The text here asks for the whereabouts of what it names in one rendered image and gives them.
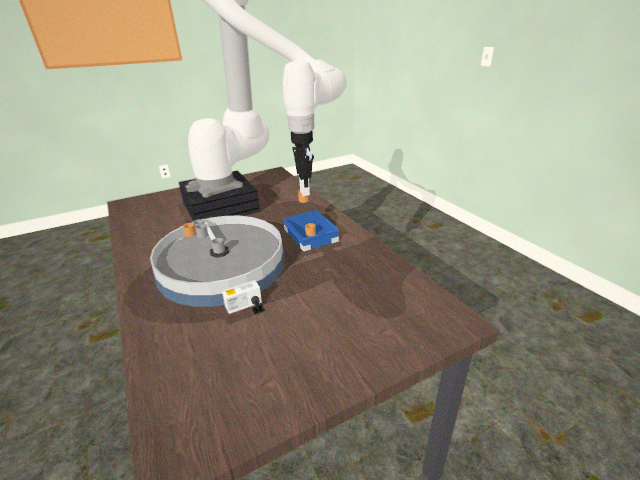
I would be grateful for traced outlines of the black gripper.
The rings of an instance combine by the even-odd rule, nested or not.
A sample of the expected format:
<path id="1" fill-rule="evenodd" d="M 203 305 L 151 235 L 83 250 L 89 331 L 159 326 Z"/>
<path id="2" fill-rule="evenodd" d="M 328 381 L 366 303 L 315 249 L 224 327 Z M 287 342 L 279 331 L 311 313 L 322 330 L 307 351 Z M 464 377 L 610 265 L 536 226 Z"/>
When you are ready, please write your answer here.
<path id="1" fill-rule="evenodd" d="M 300 177 L 300 193 L 302 193 L 302 196 L 310 195 L 309 178 L 311 178 L 312 175 L 314 155 L 310 154 L 309 144 L 312 141 L 312 131 L 305 134 L 296 134 L 291 132 L 291 142 L 295 144 L 295 147 L 292 147 L 292 150 L 294 153 L 296 171 Z"/>

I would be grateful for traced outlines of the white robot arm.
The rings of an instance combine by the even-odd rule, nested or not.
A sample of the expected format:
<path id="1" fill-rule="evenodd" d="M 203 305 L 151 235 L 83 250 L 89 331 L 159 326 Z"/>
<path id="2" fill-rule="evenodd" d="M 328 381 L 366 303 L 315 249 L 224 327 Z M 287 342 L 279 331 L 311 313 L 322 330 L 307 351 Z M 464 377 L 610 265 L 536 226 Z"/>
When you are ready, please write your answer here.
<path id="1" fill-rule="evenodd" d="M 229 108 L 223 124 L 202 119 L 190 128 L 189 151 L 196 180 L 185 187 L 187 192 L 210 197 L 243 187 L 233 178 L 231 166 L 259 153 L 269 141 L 266 124 L 252 107 L 247 36 L 291 61 L 284 69 L 283 97 L 288 130 L 293 133 L 314 130 L 314 108 L 339 98 L 347 81 L 342 71 L 315 60 L 246 12 L 243 5 L 249 0 L 202 1 L 219 14 Z"/>

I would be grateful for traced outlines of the blue shallow tray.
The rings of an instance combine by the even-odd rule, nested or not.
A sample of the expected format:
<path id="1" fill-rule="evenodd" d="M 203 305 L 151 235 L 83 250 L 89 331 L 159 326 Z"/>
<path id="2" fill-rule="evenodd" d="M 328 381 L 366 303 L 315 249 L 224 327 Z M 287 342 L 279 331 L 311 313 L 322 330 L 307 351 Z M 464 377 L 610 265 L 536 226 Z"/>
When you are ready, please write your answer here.
<path id="1" fill-rule="evenodd" d="M 339 229 L 317 210 L 283 218 L 283 221 L 285 222 L 284 230 L 290 234 L 303 252 L 339 242 Z M 316 229 L 316 235 L 310 237 L 306 236 L 305 229 L 305 225 L 309 223 L 315 224 Z"/>

